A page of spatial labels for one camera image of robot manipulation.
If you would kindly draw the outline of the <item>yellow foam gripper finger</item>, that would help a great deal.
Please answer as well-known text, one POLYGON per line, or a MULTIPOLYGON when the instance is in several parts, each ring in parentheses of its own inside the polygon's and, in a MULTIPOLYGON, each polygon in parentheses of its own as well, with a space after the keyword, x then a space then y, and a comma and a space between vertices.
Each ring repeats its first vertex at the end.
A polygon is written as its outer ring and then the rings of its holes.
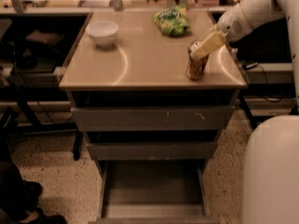
POLYGON ((221 31, 212 31, 199 41, 195 41, 190 45, 190 57, 194 61, 199 61, 206 57, 211 52, 220 48, 226 41, 226 33, 221 31))

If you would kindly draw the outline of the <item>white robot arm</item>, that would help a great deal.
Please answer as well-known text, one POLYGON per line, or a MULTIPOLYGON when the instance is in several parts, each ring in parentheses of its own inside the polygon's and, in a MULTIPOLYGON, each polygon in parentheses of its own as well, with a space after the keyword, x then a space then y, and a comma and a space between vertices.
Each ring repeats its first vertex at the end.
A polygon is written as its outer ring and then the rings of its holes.
MULTIPOLYGON (((225 11, 203 38, 190 45, 199 61, 226 42, 284 19, 299 95, 299 0, 242 0, 225 11)), ((299 116, 275 116, 260 123, 245 151, 240 224, 299 224, 299 116)))

